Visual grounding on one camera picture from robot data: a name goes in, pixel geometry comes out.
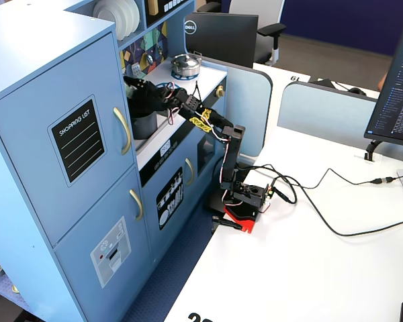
knob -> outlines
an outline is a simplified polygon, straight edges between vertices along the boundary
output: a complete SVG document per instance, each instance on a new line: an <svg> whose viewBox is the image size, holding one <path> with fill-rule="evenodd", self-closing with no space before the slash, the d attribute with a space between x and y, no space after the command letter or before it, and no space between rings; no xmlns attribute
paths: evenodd
<svg viewBox="0 0 403 322"><path fill-rule="evenodd" d="M216 88L215 96L223 97L225 95L224 87L222 85Z"/></svg>

pot lid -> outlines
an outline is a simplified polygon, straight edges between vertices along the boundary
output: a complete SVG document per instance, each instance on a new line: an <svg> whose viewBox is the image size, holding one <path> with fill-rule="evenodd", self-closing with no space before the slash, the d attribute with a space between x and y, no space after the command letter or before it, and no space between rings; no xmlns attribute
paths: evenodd
<svg viewBox="0 0 403 322"><path fill-rule="evenodd" d="M193 55L182 54L175 56L172 64L179 69L194 69L200 67L202 60Z"/></svg>

white plate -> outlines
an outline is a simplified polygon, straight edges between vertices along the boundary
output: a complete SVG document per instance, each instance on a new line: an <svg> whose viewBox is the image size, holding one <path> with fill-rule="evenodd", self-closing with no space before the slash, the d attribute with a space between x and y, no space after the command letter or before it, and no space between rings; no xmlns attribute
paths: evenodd
<svg viewBox="0 0 403 322"><path fill-rule="evenodd" d="M127 21L121 7L115 1L101 0L95 5L93 16L116 24L116 38L123 40L126 35Z"/></svg>
<svg viewBox="0 0 403 322"><path fill-rule="evenodd" d="M127 2L127 4L130 6L131 14L133 17L132 32L135 32L137 30L137 27L139 26L139 22L140 22L139 8L134 0L124 0L124 1Z"/></svg>
<svg viewBox="0 0 403 322"><path fill-rule="evenodd" d="M126 36L130 35L133 31L133 15L131 14L131 8L126 0L114 0L116 4L121 8L122 12L126 16Z"/></svg>

dell logo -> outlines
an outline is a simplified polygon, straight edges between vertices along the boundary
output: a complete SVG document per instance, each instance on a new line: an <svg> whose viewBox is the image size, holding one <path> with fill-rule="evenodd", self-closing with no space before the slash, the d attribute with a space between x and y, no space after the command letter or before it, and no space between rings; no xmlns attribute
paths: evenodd
<svg viewBox="0 0 403 322"><path fill-rule="evenodd" d="M197 31L197 25L194 21L188 20L185 22L185 33L188 35L193 35Z"/></svg>

printed number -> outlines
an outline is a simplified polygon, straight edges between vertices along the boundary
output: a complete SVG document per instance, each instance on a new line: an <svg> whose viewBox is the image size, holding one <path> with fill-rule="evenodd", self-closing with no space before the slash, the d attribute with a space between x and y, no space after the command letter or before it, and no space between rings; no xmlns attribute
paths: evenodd
<svg viewBox="0 0 403 322"><path fill-rule="evenodd" d="M197 314L197 313L191 313L188 316L188 319L192 320L193 322L200 322L202 320L202 318ZM212 322L208 319L204 319L202 322Z"/></svg>

